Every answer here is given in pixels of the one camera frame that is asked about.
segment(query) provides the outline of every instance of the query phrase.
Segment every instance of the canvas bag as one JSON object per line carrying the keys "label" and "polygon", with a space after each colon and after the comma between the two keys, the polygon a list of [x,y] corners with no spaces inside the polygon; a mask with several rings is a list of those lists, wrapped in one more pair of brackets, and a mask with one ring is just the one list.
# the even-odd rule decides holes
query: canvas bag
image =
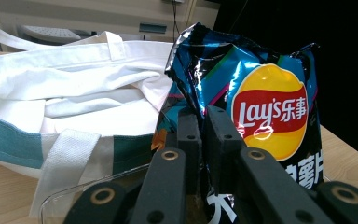
{"label": "canvas bag", "polygon": [[0,164],[39,178],[30,211],[51,194],[150,160],[158,112],[172,85],[172,44],[104,32],[39,45],[0,30]]}

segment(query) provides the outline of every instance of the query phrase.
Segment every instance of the dark background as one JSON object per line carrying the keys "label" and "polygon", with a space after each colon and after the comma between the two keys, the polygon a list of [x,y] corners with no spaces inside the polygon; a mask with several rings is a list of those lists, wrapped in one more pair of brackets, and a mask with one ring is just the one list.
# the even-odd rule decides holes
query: dark background
{"label": "dark background", "polygon": [[358,0],[225,0],[214,30],[280,53],[314,51],[322,125],[358,150]]}

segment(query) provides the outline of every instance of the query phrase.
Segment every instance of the potato chip bag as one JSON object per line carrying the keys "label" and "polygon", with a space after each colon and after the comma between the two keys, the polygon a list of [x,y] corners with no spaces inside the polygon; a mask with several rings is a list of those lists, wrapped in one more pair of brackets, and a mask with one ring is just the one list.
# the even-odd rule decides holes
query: potato chip bag
{"label": "potato chip bag", "polygon": [[283,55],[200,23],[184,30],[166,66],[173,84],[152,149],[175,132],[181,108],[194,110],[202,132],[206,105],[215,105],[231,116],[248,147],[265,149],[299,185],[315,189],[323,182],[315,46]]}

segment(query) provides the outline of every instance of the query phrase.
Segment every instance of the wooden table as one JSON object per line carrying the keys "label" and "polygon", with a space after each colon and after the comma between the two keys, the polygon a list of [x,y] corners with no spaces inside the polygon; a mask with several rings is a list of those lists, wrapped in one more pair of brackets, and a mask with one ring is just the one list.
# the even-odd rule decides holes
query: wooden table
{"label": "wooden table", "polygon": [[[358,152],[322,129],[324,176],[358,188]],[[38,223],[28,218],[37,180],[0,166],[0,223]]]}

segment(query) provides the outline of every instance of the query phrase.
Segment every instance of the lay's logo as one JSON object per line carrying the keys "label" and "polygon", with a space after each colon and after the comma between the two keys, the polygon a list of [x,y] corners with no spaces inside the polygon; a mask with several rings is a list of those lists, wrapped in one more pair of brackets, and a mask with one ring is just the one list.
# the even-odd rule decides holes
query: lay's logo
{"label": "lay's logo", "polygon": [[308,120],[307,91],[290,71],[263,64],[241,83],[231,118],[248,147],[267,150],[277,161],[292,157]]}

